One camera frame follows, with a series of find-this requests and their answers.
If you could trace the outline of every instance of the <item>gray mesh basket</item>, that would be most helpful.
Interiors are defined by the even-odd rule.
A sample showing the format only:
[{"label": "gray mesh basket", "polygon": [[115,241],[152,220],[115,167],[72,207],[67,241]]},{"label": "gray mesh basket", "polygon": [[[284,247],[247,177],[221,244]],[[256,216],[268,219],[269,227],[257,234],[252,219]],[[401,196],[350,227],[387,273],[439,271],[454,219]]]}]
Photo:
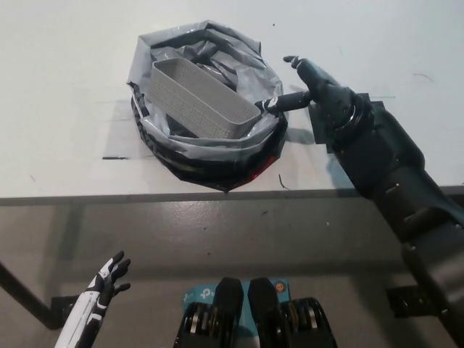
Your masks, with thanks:
[{"label": "gray mesh basket", "polygon": [[241,138],[260,110],[185,58],[154,62],[147,98],[199,138]]}]

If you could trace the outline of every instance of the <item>metal frame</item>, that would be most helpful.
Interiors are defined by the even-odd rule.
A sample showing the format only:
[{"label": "metal frame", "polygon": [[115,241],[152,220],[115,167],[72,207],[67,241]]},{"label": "metal frame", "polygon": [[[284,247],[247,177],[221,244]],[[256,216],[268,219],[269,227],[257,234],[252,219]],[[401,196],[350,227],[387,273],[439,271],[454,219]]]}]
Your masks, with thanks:
[{"label": "metal frame", "polygon": [[1,263],[0,287],[49,330],[63,327],[78,299],[78,296],[52,297],[48,307]]}]

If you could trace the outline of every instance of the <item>white table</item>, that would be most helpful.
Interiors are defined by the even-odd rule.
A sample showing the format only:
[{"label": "white table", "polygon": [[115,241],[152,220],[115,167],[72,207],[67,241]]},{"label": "white table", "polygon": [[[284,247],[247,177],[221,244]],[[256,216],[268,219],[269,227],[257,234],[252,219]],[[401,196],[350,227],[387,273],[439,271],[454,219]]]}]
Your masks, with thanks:
[{"label": "white table", "polygon": [[[286,93],[305,87],[282,61],[298,54],[383,100],[423,150],[432,178],[448,193],[463,193],[463,13],[461,0],[8,1],[0,11],[0,204],[352,189],[326,147],[311,144],[304,110],[289,113],[290,141],[279,161],[228,195],[179,181],[150,157],[125,86],[137,36],[205,19],[261,40]],[[102,159],[108,156],[130,159]],[[36,310],[47,315],[40,305]]]}]

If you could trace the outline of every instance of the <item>robotic hand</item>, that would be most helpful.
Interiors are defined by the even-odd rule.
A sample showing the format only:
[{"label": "robotic hand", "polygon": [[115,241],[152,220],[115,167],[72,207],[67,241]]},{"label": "robotic hand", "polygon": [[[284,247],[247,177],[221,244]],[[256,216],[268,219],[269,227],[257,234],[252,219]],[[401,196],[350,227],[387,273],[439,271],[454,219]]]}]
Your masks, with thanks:
[{"label": "robotic hand", "polygon": [[131,263],[130,259],[121,262],[123,258],[124,252],[119,252],[109,259],[79,296],[55,348],[92,347],[112,298],[131,287],[129,283],[115,286]]}]

